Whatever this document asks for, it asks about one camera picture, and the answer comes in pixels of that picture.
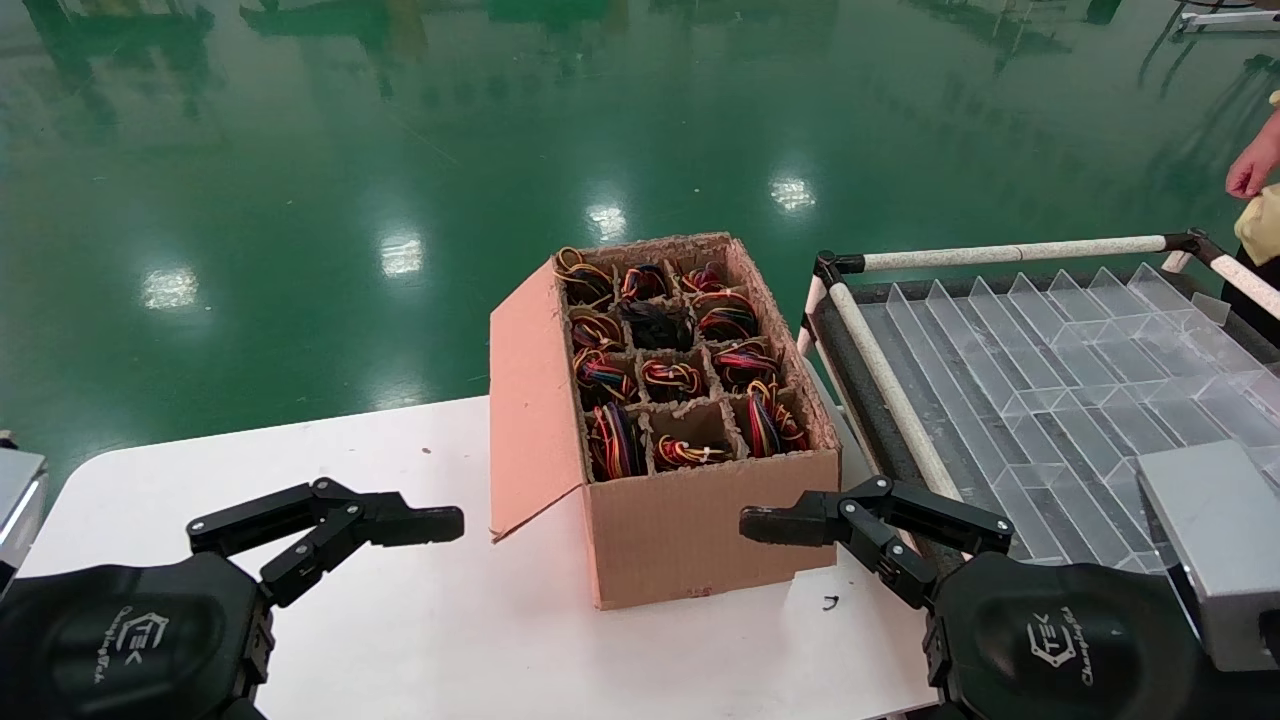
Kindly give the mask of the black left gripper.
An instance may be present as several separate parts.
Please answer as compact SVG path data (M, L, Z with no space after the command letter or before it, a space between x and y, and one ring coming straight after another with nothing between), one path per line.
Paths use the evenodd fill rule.
M305 532L259 583L223 559ZM17 579L3 596L5 719L259 719L274 648L271 607L291 606L372 544L448 543L456 506L320 478L196 518L193 553L156 568L102 565Z

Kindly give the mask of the bystander bare hand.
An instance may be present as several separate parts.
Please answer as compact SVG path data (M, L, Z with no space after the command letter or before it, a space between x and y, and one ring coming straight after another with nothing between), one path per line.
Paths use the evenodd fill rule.
M1230 165L1225 190L1235 199L1252 199L1267 184L1279 164L1279 114L1274 113Z

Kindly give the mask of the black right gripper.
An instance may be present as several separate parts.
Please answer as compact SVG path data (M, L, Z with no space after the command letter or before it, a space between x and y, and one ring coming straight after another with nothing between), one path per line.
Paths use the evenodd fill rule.
M902 529L978 555L946 577ZM763 544L837 544L904 603L931 611L928 682L966 719L1178 719L1212 665L1170 582L1089 564L1002 555L1002 515L872 477L801 492L788 509L746 506L740 534Z

